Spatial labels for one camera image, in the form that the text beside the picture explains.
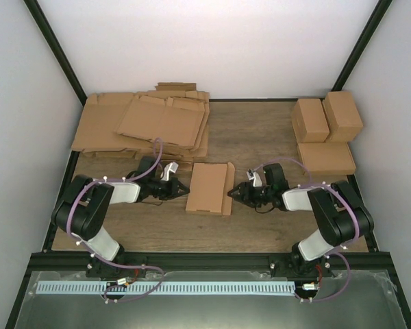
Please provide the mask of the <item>folded cardboard box back left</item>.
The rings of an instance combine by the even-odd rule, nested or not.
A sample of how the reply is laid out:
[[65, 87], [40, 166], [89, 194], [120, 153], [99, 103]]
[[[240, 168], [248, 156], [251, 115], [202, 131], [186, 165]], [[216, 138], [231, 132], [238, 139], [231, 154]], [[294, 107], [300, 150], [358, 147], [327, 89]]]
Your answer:
[[324, 143], [329, 135], [320, 99], [298, 99], [291, 111], [291, 121], [298, 143]]

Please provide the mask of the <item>brown cardboard box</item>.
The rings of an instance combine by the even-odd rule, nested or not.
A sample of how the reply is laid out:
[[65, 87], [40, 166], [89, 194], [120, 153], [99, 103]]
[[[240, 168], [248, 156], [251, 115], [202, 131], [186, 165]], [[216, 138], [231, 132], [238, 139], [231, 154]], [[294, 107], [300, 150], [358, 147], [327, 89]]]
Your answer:
[[186, 212], [230, 216], [235, 166], [226, 163], [195, 163], [190, 181]]

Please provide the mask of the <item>stack of flat cardboard sheets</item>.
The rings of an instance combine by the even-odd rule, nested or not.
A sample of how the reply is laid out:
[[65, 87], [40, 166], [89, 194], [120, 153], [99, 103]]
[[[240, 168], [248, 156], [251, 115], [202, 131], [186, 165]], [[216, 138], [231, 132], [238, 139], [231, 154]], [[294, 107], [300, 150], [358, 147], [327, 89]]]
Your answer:
[[154, 90], [94, 93], [84, 105], [73, 151], [139, 157], [163, 142], [163, 158], [192, 162], [208, 156], [210, 95], [195, 83], [160, 82]]

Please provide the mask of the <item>right black frame post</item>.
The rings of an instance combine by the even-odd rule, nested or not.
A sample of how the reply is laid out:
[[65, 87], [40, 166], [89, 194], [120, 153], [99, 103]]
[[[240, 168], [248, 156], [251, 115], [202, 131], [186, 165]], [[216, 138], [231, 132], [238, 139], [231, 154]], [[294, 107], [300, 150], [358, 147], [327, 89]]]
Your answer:
[[364, 50], [370, 43], [374, 33], [376, 32], [379, 24], [382, 22], [385, 14], [387, 13], [393, 0], [379, 0], [376, 3], [369, 19], [367, 20], [362, 32], [360, 33], [351, 53], [349, 54], [339, 76], [337, 77], [331, 91], [341, 91], [353, 70], [355, 69], [359, 59], [361, 58]]

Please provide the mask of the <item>folded cardboard box front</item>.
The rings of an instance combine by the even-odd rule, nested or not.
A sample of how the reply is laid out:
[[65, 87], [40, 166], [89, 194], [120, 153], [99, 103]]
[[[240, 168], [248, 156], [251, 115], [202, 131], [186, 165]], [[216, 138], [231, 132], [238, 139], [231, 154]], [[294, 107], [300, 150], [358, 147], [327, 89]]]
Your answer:
[[312, 175], [353, 175], [356, 171], [347, 143], [298, 143], [297, 152]]

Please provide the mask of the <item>left black frame post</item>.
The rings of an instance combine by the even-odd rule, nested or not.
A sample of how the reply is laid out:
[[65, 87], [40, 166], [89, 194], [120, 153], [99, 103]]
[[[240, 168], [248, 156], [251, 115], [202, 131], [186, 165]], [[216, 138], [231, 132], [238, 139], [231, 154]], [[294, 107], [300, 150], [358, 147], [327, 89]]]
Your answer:
[[80, 84], [78, 77], [76, 76], [73, 67], [71, 66], [71, 63], [69, 62], [39, 2], [37, 0], [24, 0], [23, 2], [26, 8], [29, 10], [29, 13], [34, 19], [46, 43], [48, 44], [52, 54], [60, 65], [60, 68], [66, 76], [71, 88], [79, 99], [79, 102], [84, 105], [87, 100], [86, 93], [82, 85]]

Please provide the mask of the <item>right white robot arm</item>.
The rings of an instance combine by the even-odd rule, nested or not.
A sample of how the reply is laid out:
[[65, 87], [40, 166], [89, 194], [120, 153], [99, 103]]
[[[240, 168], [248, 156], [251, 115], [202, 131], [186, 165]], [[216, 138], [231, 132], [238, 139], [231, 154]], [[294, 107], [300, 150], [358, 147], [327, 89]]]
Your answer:
[[280, 164], [263, 166], [263, 173], [265, 183], [257, 171], [248, 170], [248, 180], [229, 190], [227, 195], [255, 210], [270, 204], [272, 210], [313, 213], [317, 229], [308, 238], [295, 243], [290, 253], [290, 268], [298, 276], [308, 275], [320, 265], [322, 257], [346, 248], [373, 231], [370, 212], [347, 181], [290, 188]]

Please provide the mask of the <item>folded cardboard box back right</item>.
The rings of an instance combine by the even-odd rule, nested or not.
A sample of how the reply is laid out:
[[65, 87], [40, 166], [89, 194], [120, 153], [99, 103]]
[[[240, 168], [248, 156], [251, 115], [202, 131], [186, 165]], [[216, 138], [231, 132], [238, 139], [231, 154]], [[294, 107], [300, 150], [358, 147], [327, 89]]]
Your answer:
[[362, 131], [364, 125], [351, 92], [328, 92], [323, 109], [329, 127], [327, 143], [351, 142]]

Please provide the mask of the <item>black frame post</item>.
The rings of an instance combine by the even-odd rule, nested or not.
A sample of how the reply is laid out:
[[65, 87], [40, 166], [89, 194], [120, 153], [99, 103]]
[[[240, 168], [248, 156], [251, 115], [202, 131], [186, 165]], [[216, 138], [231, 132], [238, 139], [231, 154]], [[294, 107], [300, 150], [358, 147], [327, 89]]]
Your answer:
[[79, 99], [79, 102], [84, 105], [87, 100], [86, 93], [82, 85], [80, 84], [78, 77], [76, 76], [73, 67], [71, 66], [71, 63], [69, 62], [39, 2], [37, 0], [24, 0], [23, 2], [26, 8], [29, 10], [29, 13], [34, 19], [46, 43], [48, 44], [52, 54], [60, 65], [60, 68], [66, 76], [71, 88]]
[[376, 3], [369, 19], [367, 20], [362, 32], [360, 33], [351, 53], [349, 54], [339, 76], [337, 77], [331, 91], [341, 91], [353, 70], [355, 69], [359, 59], [361, 58], [364, 50], [370, 43], [374, 33], [376, 32], [379, 24], [382, 22], [385, 14], [387, 13], [393, 0], [379, 0]]

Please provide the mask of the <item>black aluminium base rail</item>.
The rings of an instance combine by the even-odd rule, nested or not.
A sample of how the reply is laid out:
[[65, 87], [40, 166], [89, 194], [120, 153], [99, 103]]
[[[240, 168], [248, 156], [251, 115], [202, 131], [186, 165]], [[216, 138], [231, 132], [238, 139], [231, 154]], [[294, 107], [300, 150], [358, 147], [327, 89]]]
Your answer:
[[[287, 253], [164, 253], [128, 252], [125, 263], [174, 271], [259, 271], [275, 277], [316, 273], [314, 265], [292, 265]], [[85, 271], [91, 278], [118, 278], [129, 271], [91, 258], [86, 252], [40, 252], [31, 255], [27, 271]]]

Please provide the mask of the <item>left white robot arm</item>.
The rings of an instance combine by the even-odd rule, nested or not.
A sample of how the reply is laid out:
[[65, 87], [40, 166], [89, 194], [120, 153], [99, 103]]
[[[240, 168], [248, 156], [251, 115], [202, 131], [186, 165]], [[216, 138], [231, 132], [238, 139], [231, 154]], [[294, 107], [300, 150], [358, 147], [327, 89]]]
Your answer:
[[175, 176], [179, 166], [176, 162], [166, 164], [162, 170], [159, 166], [157, 158], [145, 156], [136, 170], [121, 179], [97, 180], [77, 175], [57, 201], [51, 214], [52, 224], [102, 261], [108, 275], [120, 276], [127, 261], [123, 246], [104, 228], [108, 208], [113, 204], [142, 203], [148, 197], [165, 202], [190, 192]]

